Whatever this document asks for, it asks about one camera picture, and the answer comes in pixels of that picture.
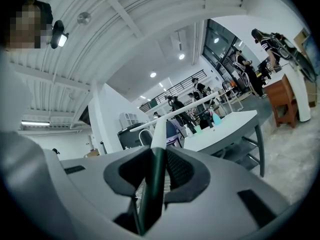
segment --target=chair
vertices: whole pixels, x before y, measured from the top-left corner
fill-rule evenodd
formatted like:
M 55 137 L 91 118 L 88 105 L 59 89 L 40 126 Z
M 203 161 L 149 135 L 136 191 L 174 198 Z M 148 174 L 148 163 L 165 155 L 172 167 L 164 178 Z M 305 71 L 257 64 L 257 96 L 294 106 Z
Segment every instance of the chair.
M 180 147 L 182 148 L 175 125 L 170 121 L 166 121 L 165 128 L 166 128 L 166 145 L 167 146 L 173 145 L 176 141 L 178 141 Z

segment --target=black railing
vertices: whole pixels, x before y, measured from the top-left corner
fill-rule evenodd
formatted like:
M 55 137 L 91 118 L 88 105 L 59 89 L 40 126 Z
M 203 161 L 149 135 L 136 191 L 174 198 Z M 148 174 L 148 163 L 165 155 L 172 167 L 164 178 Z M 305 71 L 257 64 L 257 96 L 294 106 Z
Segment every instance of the black railing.
M 170 89 L 164 91 L 163 93 L 153 98 L 151 101 L 147 102 L 146 104 L 143 104 L 141 107 L 139 107 L 139 109 L 142 110 L 143 112 L 147 112 L 153 107 L 165 102 L 166 101 L 165 95 L 176 96 L 182 90 L 191 88 L 193 86 L 193 83 L 191 82 L 192 78 L 198 78 L 200 82 L 200 80 L 204 79 L 205 77 L 207 77 L 207 74 L 202 69 L 199 72 L 188 77 L 187 79 L 176 84 L 175 86 L 171 87 Z

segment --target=black wall light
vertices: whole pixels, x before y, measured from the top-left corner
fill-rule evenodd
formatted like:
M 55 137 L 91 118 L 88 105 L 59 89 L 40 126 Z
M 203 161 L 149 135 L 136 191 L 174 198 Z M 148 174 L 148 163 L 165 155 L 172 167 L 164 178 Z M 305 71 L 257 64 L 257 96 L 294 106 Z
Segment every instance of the black wall light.
M 63 47 L 69 37 L 69 33 L 64 33 L 65 26 L 61 20 L 57 20 L 54 23 L 52 29 L 52 38 L 50 45 L 52 49 L 56 49 L 58 46 Z

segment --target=concrete floor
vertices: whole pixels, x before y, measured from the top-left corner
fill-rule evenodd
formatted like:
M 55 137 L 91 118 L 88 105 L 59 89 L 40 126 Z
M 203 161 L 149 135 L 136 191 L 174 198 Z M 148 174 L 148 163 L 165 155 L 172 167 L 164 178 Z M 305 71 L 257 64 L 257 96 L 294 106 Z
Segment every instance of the concrete floor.
M 320 162 L 320 105 L 311 109 L 311 120 L 293 129 L 281 125 L 264 141 L 265 176 L 270 186 L 290 204 L 302 199 L 310 188 Z M 252 170 L 259 175 L 259 167 Z

